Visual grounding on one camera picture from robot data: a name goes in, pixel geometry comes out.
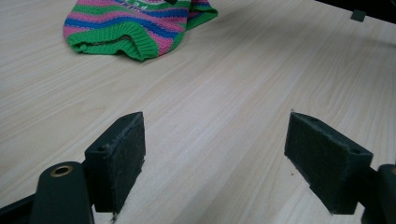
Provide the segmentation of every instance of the pink stripe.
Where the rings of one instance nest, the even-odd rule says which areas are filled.
[[[158,36],[151,31],[146,30],[148,32],[148,35],[157,43],[158,48],[160,49],[160,52],[158,56],[161,56],[169,51],[169,49],[172,47],[173,44],[173,39],[172,38],[164,38],[162,36]]]
[[[66,39],[72,34],[78,33],[78,32],[84,32],[88,31],[90,29],[87,28],[80,28],[80,27],[74,27],[74,26],[64,26],[64,38]]]
[[[191,13],[189,13],[189,18],[194,17],[200,13],[202,13],[202,12],[191,12]]]
[[[120,6],[120,3],[112,0],[77,0],[77,5],[108,7],[108,6]]]
[[[70,18],[70,19],[75,19],[75,20],[79,20],[79,21],[91,21],[91,22],[98,22],[98,23],[116,19],[117,17],[130,17],[130,18],[143,19],[143,20],[147,20],[147,21],[152,21],[168,31],[174,31],[174,32],[183,32],[184,31],[184,27],[182,27],[176,23],[166,22],[161,18],[154,18],[154,17],[150,17],[147,15],[141,15],[141,14],[137,17],[137,15],[131,14],[129,12],[124,12],[124,11],[109,12],[109,13],[106,13],[106,14],[103,14],[100,16],[94,16],[94,15],[80,13],[80,12],[71,12],[68,16],[68,18]]]

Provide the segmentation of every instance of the blue stripe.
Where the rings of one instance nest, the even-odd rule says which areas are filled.
[[[166,11],[146,11],[142,10],[142,13],[152,17],[188,17],[189,11],[186,9],[170,9]]]
[[[165,30],[161,26],[159,26],[151,21],[145,21],[145,20],[141,20],[138,18],[132,18],[132,17],[118,17],[113,20],[100,22],[100,23],[66,19],[64,24],[78,26],[78,27],[84,27],[84,28],[100,29],[100,28],[107,28],[108,26],[115,25],[115,24],[125,22],[125,21],[137,22],[137,23],[141,24],[143,27],[152,31],[154,34],[165,37],[165,38],[175,38],[178,35],[178,32],[172,32],[172,31]]]

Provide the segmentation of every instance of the wood grain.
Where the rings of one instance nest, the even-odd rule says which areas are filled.
[[[143,111],[147,157],[117,223],[360,223],[283,155],[291,110],[396,158],[396,25],[311,0],[212,0],[219,17],[144,63],[76,54],[75,1],[0,2],[0,207]],[[95,214],[96,223],[111,215]]]

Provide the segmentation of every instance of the green stripe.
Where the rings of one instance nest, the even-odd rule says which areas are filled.
[[[75,33],[67,37],[67,43],[77,52],[116,54],[121,50],[139,61],[156,58],[159,54],[157,43],[140,24],[132,21],[103,29]]]
[[[168,3],[164,4],[159,4],[159,5],[146,5],[147,8],[146,10],[155,10],[155,9],[166,9],[169,8]],[[188,8],[190,6],[190,2],[180,2],[175,4],[172,7],[176,8]],[[81,12],[81,13],[86,13],[86,14],[92,14],[92,15],[103,15],[108,12],[113,12],[113,11],[126,11],[126,12],[132,12],[131,9],[123,6],[107,6],[107,7],[93,7],[93,6],[85,6],[85,5],[75,5],[73,8],[73,11],[75,12]]]

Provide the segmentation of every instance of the screw hole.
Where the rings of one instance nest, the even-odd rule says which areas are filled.
[[[63,176],[63,175],[70,174],[70,172],[72,172],[72,170],[73,170],[73,166],[70,166],[70,165],[59,166],[59,167],[56,167],[55,169],[53,169],[50,172],[50,175],[53,176],[53,177],[60,177],[60,176]]]

